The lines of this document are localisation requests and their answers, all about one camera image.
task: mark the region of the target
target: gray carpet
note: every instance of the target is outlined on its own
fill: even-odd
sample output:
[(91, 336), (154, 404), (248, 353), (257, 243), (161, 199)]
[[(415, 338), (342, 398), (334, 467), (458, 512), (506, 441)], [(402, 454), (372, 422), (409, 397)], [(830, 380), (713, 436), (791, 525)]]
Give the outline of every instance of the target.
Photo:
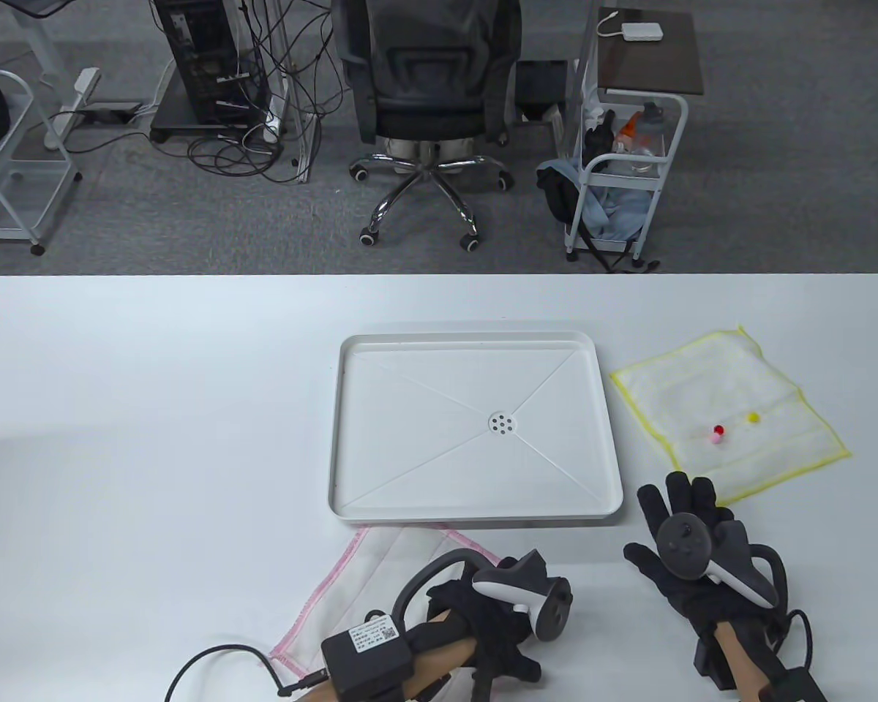
[[(646, 257), (666, 272), (878, 271), (878, 0), (640, 4), (693, 11), (707, 89), (692, 104)], [(523, 7), (526, 41), (579, 42), (580, 0)], [(299, 9), (291, 25), (311, 16)], [(70, 66), (102, 67), (96, 97), (149, 97), (169, 57), (141, 2), (80, 0), (48, 26)], [(318, 45), (317, 34), (301, 42), (298, 57)], [(0, 60), (25, 50), (0, 6)], [(7, 67), (38, 78), (31, 56)], [(323, 70), (321, 96), (335, 87)], [(117, 133), (82, 129), (69, 144)], [(350, 94), (325, 120), (306, 185), (212, 176), (128, 138), (78, 157), (85, 180), (48, 253), (0, 244), (0, 274), (596, 271), (587, 258), (566, 263), (536, 189), (533, 167), (552, 155), (545, 131), (522, 129), (493, 151), (512, 166), (512, 192), (494, 190), (490, 173), (462, 181), (485, 234), (473, 254), (456, 244), (463, 223), (432, 187), (392, 211), (379, 247), (361, 248), (356, 235), (396, 183), (392, 173), (351, 180), (346, 164), (362, 151)], [(273, 171), (291, 173), (288, 163)]]

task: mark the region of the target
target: pink-edged cloth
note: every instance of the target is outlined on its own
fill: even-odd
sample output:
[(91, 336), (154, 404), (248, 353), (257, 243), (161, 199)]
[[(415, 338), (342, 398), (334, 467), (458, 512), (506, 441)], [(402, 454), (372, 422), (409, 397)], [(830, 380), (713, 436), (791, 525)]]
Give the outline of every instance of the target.
[[(303, 606), (292, 628), (271, 651), (276, 659), (297, 676), (325, 668), (323, 639), (364, 622), (372, 609), (390, 612), (399, 591), (420, 569), (455, 548), (473, 548), (493, 564), (499, 558), (452, 529), (418, 527), (368, 527), (360, 529), (335, 567), (319, 583)], [(462, 566), (448, 568), (429, 582), (407, 608), (406, 625), (426, 619), (426, 590), (462, 575)], [(470, 676), (459, 676), (471, 684)], [(449, 694), (446, 685), (442, 696)]]

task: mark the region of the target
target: hand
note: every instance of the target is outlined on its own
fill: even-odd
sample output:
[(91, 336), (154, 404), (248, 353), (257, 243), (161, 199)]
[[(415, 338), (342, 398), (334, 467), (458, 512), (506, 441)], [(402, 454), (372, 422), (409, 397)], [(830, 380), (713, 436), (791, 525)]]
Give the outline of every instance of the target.
[[(647, 519), (647, 528), (654, 539), (657, 529), (660, 529), (660, 525), (671, 512), (692, 512), (710, 529), (716, 528), (720, 521), (731, 521), (735, 518), (730, 509), (716, 507), (716, 488), (709, 478), (697, 478), (690, 485), (685, 472), (671, 472), (667, 475), (667, 495), (669, 510), (656, 486), (645, 485), (637, 491), (637, 501), (640, 502), (640, 509)], [(714, 584), (709, 578), (698, 581), (677, 578), (667, 570), (659, 555), (643, 544), (628, 544), (624, 547), (624, 558), (636, 565), (643, 575), (652, 579), (670, 605), (689, 619), (700, 638), (713, 634), (719, 622), (733, 622), (736, 619), (762, 619), (769, 622), (776, 615), (769, 609), (752, 604), (729, 586)]]

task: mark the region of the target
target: black glove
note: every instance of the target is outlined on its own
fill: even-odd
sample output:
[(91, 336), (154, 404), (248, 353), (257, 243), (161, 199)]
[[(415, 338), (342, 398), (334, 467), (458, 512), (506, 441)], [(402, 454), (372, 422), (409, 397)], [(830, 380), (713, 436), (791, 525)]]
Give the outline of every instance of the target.
[[(656, 486), (645, 485), (637, 491), (637, 501), (654, 539), (657, 529), (670, 516), (670, 512), (692, 512), (710, 529), (716, 528), (720, 521), (735, 518), (730, 509), (716, 507), (716, 488), (709, 478), (697, 478), (690, 485), (685, 472), (671, 472), (667, 476), (667, 495), (669, 511)], [(752, 604), (734, 589), (727, 585), (716, 585), (709, 578), (700, 578), (698, 581), (677, 578), (663, 565), (659, 555), (643, 544), (628, 544), (624, 547), (624, 558), (652, 579), (670, 605), (689, 619), (700, 638), (708, 639), (719, 622), (760, 619), (770, 628), (773, 619), (781, 615), (781, 612)]]
[[(505, 558), (497, 566), (510, 568), (517, 560)], [(462, 667), (475, 668), (472, 677), (473, 702), (487, 702), (490, 685), (499, 676), (510, 676), (524, 682), (539, 682), (540, 665), (517, 648), (531, 632), (526, 613), (515, 612), (512, 605), (479, 594), (472, 586), (473, 571), (467, 566), (462, 579), (443, 582), (430, 588), (428, 618), (449, 611), (444, 622), (426, 622), (408, 632), (407, 638), (415, 653), (445, 646), (466, 636), (476, 639), (475, 655)], [(432, 699), (448, 678), (436, 681), (418, 695), (420, 702)]]

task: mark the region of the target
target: white tray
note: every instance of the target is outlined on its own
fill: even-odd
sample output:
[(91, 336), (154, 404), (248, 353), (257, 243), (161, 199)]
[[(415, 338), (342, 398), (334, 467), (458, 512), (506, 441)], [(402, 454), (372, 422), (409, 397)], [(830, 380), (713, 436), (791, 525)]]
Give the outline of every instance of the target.
[(357, 524), (603, 518), (622, 487), (579, 331), (342, 345), (329, 506)]

